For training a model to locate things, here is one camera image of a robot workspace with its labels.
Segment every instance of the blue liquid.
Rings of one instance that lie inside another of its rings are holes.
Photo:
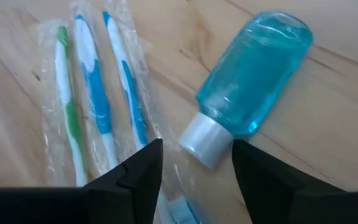
[[[196,94],[200,112],[233,136],[255,132],[313,35],[284,12],[261,12],[237,34]]]

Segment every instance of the white bottle cap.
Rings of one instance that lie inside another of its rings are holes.
[[[214,168],[233,135],[214,119],[198,112],[179,143],[209,168]]]

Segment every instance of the black plastic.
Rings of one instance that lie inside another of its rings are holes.
[[[82,188],[0,189],[0,223],[152,223],[162,160],[156,139]]]
[[[358,224],[358,192],[346,192],[242,140],[233,144],[237,182],[253,224]]]

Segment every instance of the wood grain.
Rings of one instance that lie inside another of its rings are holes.
[[[245,21],[268,9],[304,20],[314,45],[250,142],[311,175],[358,190],[358,1],[127,1],[176,136],[196,113],[195,91]],[[69,3],[0,0],[0,186],[46,184],[34,27],[68,19]],[[101,9],[101,1],[94,5]],[[99,48],[109,49],[103,25],[98,27]],[[112,53],[103,54],[105,69],[114,70]],[[187,153],[172,155],[186,167],[180,175],[189,198],[197,199],[212,223],[250,223],[229,154],[216,170]]]

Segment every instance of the plastic bottle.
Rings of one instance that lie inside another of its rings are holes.
[[[309,27],[289,14],[254,16],[197,92],[200,111],[180,144],[213,168],[234,138],[255,132],[312,42]]]

